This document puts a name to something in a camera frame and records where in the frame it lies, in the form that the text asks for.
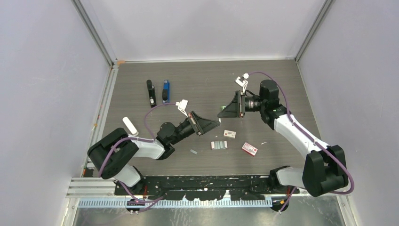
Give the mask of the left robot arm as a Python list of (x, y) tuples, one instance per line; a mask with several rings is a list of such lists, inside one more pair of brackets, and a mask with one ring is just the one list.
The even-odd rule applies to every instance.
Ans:
[(132, 158), (164, 160), (175, 151), (173, 146), (178, 142), (193, 134), (204, 135), (220, 124), (219, 121), (202, 118), (192, 111), (177, 126), (171, 122), (161, 124), (154, 139), (135, 137), (123, 128), (117, 128), (92, 145), (87, 155), (98, 170), (99, 177), (114, 178), (131, 194), (138, 195), (144, 190), (144, 177), (136, 167), (129, 164)]

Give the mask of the white staple box sleeve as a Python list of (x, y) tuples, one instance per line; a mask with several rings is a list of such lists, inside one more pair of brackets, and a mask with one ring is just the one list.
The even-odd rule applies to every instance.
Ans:
[(235, 131), (231, 131), (231, 130), (224, 130), (223, 136), (224, 136), (224, 137), (227, 137), (227, 138), (235, 139), (235, 137), (236, 137), (236, 132), (235, 132)]

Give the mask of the staple tray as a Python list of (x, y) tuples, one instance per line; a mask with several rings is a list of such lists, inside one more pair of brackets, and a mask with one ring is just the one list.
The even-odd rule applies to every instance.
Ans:
[(227, 141), (212, 141), (211, 142), (211, 149), (212, 150), (221, 150), (221, 149), (227, 149)]

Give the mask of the white stapler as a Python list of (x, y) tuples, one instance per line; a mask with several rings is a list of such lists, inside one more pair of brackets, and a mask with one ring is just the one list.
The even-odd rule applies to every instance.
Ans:
[(130, 134), (137, 137), (139, 132), (138, 132), (137, 128), (133, 125), (131, 120), (128, 117), (123, 117), (122, 121), (125, 124), (125, 126), (127, 127), (127, 129), (130, 131)]

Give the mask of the blue stapler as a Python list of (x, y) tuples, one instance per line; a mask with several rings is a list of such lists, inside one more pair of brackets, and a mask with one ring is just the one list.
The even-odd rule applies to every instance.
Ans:
[(162, 103), (170, 102), (170, 82), (169, 80), (164, 80), (162, 89)]

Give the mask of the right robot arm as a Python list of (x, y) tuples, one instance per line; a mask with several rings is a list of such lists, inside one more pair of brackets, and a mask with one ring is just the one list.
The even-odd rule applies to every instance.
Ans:
[(219, 118), (242, 118), (246, 112), (259, 112), (262, 121), (281, 134), (305, 159), (304, 167), (283, 166), (272, 169), (269, 188), (281, 193), (287, 186), (296, 186), (318, 197), (326, 193), (339, 193), (350, 183), (344, 150), (317, 139), (293, 114), (280, 103), (279, 88), (273, 80), (260, 83), (259, 94), (246, 90), (247, 81), (236, 80), (243, 87), (233, 100), (217, 115)]

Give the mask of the black stapler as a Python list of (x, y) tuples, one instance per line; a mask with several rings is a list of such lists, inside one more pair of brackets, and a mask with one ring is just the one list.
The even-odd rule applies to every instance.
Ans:
[(153, 108), (157, 105), (155, 86), (153, 85), (151, 80), (147, 80), (146, 85), (147, 85), (147, 90), (148, 90), (148, 94), (149, 94), (150, 106), (151, 106), (151, 108)]

